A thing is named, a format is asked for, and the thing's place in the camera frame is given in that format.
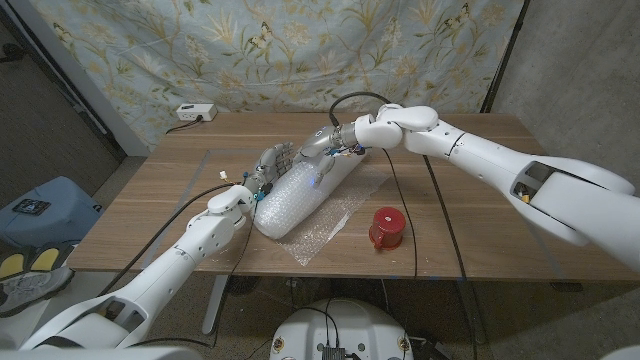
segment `red cup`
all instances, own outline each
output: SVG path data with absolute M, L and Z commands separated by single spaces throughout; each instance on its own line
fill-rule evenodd
M 376 211 L 369 228 L 369 240 L 376 249 L 393 250 L 402 243 L 402 232 L 407 222 L 395 208 L 384 207 Z

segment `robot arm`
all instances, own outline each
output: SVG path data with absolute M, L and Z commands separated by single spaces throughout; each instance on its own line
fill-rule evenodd
M 330 141 L 315 149 L 393 148 L 404 139 L 407 150 L 448 160 L 499 191 L 526 221 L 574 245 L 593 242 L 640 272 L 640 222 L 633 219 L 640 199 L 631 183 L 606 169 L 511 150 L 447 124 L 426 106 L 383 105 L 375 118 L 328 128 L 332 133 L 323 138 Z
M 126 348 L 140 342 L 173 294 L 204 259 L 222 250 L 255 209 L 259 195 L 291 167 L 292 144 L 265 150 L 244 185 L 214 196 L 194 216 L 180 239 L 119 290 L 91 299 L 54 317 L 21 350 L 47 347 Z

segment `yellow insole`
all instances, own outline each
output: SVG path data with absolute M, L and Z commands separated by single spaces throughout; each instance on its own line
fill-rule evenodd
M 36 261 L 33 262 L 33 265 L 31 265 L 31 271 L 51 271 L 58 255 L 60 255 L 60 251 L 58 249 L 53 248 L 45 250 L 38 256 Z
M 4 259 L 0 264 L 0 279 L 14 274 L 18 274 L 24 270 L 24 255 L 13 254 Z

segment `power strip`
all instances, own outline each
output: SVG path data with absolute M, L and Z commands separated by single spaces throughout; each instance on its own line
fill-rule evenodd
M 218 113 L 214 104 L 182 104 L 176 110 L 178 118 L 182 121 L 193 121 L 202 115 L 203 121 L 211 121 Z

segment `fabric backdrop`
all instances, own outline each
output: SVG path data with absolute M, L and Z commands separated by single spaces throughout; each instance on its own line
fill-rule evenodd
M 181 103 L 327 111 L 374 91 L 477 112 L 522 0 L 31 0 L 153 150 Z M 340 108 L 375 111 L 353 98 Z

